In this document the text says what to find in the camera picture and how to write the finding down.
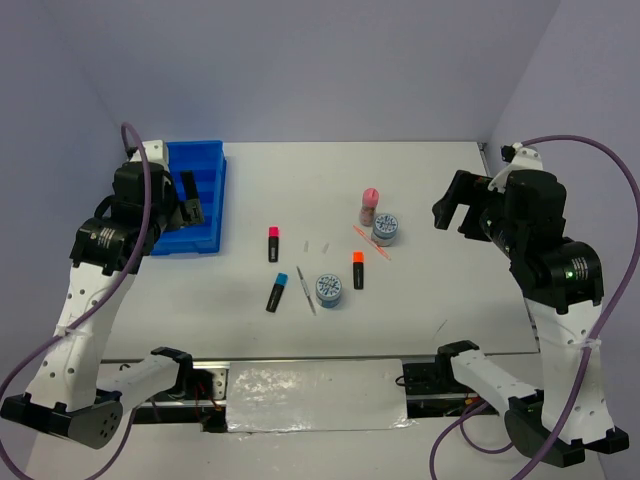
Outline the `pink cap bottle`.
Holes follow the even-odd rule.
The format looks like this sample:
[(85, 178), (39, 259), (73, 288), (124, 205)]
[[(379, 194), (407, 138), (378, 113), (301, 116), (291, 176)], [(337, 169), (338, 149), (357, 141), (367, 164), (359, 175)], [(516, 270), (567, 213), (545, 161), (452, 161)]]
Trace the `pink cap bottle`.
[(373, 224), (376, 208), (379, 202), (379, 192), (375, 188), (367, 188), (361, 198), (361, 208), (359, 212), (359, 222), (365, 227)]

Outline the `pink cap highlighter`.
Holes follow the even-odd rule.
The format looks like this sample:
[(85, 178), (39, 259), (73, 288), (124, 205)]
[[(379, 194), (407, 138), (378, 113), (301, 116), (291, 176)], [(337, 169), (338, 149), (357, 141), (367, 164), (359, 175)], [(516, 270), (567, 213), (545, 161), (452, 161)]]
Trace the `pink cap highlighter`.
[(279, 259), (279, 227), (270, 226), (268, 229), (268, 261), (276, 263)]

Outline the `blue plastic divided tray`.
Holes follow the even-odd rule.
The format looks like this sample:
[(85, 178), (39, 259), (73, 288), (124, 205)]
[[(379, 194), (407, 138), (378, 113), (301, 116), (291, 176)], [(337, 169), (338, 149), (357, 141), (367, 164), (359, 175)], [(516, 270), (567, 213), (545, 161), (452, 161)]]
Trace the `blue plastic divided tray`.
[(227, 160), (219, 140), (168, 142), (169, 169), (178, 197), (187, 200), (180, 172), (194, 174), (205, 223), (165, 232), (155, 244), (154, 256), (216, 254), (220, 250)]

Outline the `grey ballpoint pen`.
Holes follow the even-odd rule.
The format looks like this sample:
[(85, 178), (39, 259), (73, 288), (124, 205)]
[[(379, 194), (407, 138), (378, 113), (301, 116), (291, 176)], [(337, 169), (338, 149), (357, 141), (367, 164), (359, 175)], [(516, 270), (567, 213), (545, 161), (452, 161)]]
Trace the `grey ballpoint pen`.
[(297, 274), (298, 274), (298, 277), (299, 277), (299, 280), (300, 280), (300, 283), (301, 283), (301, 286), (302, 286), (306, 301), (307, 301), (307, 303), (308, 303), (308, 305), (310, 307), (310, 310), (311, 310), (312, 314), (314, 316), (316, 316), (317, 315), (316, 309), (315, 309), (315, 306), (314, 306), (314, 302), (313, 302), (313, 300), (311, 298), (311, 293), (310, 293), (308, 284), (307, 284), (307, 282), (305, 280), (305, 277), (304, 277), (300, 267), (297, 266), (297, 265), (296, 265), (296, 270), (297, 270)]

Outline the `blue cap highlighter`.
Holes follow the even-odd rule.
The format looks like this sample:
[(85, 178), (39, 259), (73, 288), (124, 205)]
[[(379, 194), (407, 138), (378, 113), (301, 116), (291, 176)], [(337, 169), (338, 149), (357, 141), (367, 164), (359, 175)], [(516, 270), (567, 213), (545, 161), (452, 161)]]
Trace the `blue cap highlighter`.
[(288, 282), (287, 274), (282, 272), (277, 274), (272, 290), (269, 295), (266, 308), (265, 308), (267, 312), (269, 313), (276, 312), (287, 282)]

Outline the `silver foil plate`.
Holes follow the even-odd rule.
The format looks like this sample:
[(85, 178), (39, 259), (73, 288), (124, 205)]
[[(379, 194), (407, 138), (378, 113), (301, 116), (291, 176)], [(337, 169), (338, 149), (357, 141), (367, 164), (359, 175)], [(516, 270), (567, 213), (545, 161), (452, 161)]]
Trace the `silver foil plate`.
[(237, 362), (229, 369), (231, 432), (373, 431), (412, 424), (397, 359)]

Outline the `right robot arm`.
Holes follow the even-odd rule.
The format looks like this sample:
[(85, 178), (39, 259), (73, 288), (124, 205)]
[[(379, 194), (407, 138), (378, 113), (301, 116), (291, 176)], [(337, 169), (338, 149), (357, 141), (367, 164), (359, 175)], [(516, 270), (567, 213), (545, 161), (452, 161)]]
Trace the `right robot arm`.
[(460, 233), (490, 241), (509, 259), (540, 340), (543, 385), (511, 376), (473, 342), (439, 348), (435, 380), (446, 391), (470, 388), (502, 417), (523, 456), (534, 458), (555, 428), (569, 398), (584, 352), (590, 354), (582, 385), (557, 439), (542, 460), (559, 468), (581, 463), (586, 451), (613, 454), (629, 436), (608, 413), (599, 366), (599, 347), (589, 335), (602, 310), (602, 266), (595, 250), (564, 234), (566, 189), (540, 170), (515, 170), (504, 186), (459, 170), (432, 208), (434, 225), (445, 230), (456, 208), (467, 214)]

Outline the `orange ballpoint pen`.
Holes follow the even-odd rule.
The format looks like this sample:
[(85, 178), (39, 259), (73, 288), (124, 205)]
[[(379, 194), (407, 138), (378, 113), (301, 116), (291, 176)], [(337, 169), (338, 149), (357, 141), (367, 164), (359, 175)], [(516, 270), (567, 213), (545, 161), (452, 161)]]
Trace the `orange ballpoint pen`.
[(376, 244), (365, 231), (363, 231), (361, 228), (359, 228), (356, 225), (352, 225), (352, 227), (354, 231), (361, 238), (363, 238), (372, 248), (374, 248), (381, 256), (383, 256), (386, 260), (391, 261), (391, 256), (381, 246)]

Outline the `blue slime jar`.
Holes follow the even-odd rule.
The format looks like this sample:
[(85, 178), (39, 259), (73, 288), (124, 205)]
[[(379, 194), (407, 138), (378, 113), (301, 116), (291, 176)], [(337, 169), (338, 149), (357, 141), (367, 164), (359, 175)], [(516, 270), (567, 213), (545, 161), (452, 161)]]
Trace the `blue slime jar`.
[(336, 307), (342, 298), (342, 290), (342, 281), (335, 274), (322, 274), (315, 283), (316, 299), (322, 308)]
[(398, 219), (389, 213), (378, 214), (372, 224), (371, 240), (380, 247), (390, 246), (399, 231)]

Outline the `orange cap highlighter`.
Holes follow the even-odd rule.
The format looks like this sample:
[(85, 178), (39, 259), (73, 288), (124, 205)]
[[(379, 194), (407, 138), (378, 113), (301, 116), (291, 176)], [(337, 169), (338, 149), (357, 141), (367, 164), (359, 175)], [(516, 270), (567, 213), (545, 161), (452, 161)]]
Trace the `orange cap highlighter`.
[(352, 278), (355, 290), (364, 289), (364, 254), (354, 251), (352, 254)]

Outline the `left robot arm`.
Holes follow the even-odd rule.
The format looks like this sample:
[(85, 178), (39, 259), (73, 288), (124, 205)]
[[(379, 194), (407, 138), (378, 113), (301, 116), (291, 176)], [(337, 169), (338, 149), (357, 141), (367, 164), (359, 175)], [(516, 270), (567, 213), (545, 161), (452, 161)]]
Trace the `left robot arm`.
[(196, 385), (191, 355), (164, 346), (107, 379), (98, 377), (142, 259), (179, 212), (173, 182), (160, 164), (123, 164), (113, 190), (76, 233), (53, 344), (24, 393), (6, 397), (1, 406), (5, 420), (92, 449), (107, 445), (124, 415), (154, 395), (182, 399)]

